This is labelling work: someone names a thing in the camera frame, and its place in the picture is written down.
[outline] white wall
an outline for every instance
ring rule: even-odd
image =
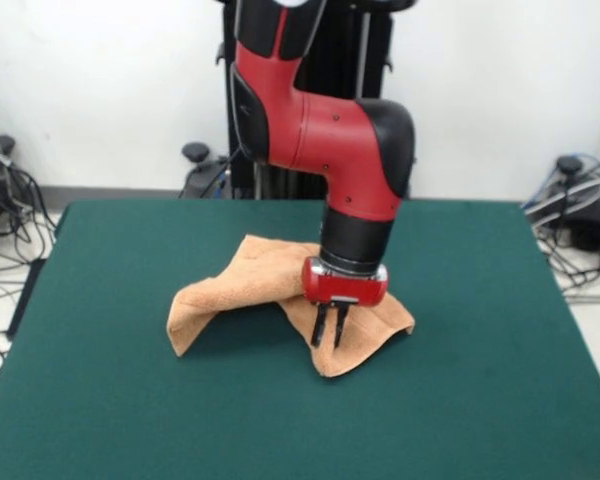
[[[220,41],[214,0],[0,0],[0,131],[42,184],[177,189],[184,143],[227,148]],[[600,0],[420,0],[392,58],[418,196],[519,199],[600,154]]]

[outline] towel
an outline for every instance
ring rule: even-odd
[[[182,356],[219,312],[269,302],[282,307],[309,347],[316,370],[325,377],[350,372],[393,335],[413,332],[413,317],[387,293],[375,307],[350,308],[337,349],[336,312],[329,309],[322,342],[317,348],[311,346],[317,307],[302,295],[301,270],[305,259],[317,255],[319,249],[313,243],[247,235],[222,273],[189,285],[175,295],[167,335],[176,355]]]

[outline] orange towel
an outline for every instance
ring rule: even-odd
[[[183,355],[219,312],[269,302],[283,308],[309,346],[315,368],[325,377],[353,370],[394,334],[411,334],[413,317],[387,294],[376,307],[351,307],[337,349],[336,313],[330,309],[322,343],[312,347],[317,307],[302,296],[300,272],[305,258],[318,251],[319,246],[311,243],[246,236],[220,275],[183,288],[173,299],[167,334],[176,355]]]

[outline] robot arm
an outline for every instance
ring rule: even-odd
[[[320,258],[305,264],[305,296],[346,314],[347,305],[372,306],[386,292],[381,261],[407,191],[415,140],[411,117],[397,103],[294,88],[326,1],[238,1],[232,108],[248,158],[326,178]]]

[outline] green table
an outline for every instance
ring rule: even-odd
[[[0,377],[0,479],[600,479],[600,379],[514,205],[405,205],[386,263],[416,331],[352,374],[320,378],[275,305],[176,358],[173,294],[321,211],[72,205]]]

